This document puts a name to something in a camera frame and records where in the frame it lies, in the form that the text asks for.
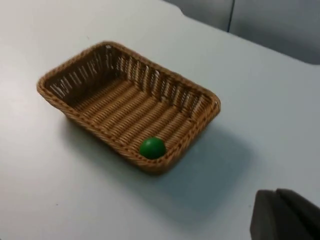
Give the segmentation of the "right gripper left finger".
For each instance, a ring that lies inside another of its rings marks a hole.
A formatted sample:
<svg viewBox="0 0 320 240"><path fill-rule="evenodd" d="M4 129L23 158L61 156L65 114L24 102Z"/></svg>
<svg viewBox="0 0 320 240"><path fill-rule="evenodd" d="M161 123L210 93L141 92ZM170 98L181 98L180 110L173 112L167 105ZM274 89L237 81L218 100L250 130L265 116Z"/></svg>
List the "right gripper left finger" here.
<svg viewBox="0 0 320 240"><path fill-rule="evenodd" d="M250 223L253 240L309 240L310 234L275 191L258 190Z"/></svg>

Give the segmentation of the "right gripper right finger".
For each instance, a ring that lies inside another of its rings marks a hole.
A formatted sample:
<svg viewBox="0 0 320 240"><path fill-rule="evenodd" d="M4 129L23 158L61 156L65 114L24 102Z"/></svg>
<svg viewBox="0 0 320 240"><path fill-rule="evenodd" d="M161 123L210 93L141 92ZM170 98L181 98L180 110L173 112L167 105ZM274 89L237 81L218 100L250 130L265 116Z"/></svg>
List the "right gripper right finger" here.
<svg viewBox="0 0 320 240"><path fill-rule="evenodd" d="M320 239L320 208L297 192L278 188L276 193L298 217L314 240Z"/></svg>

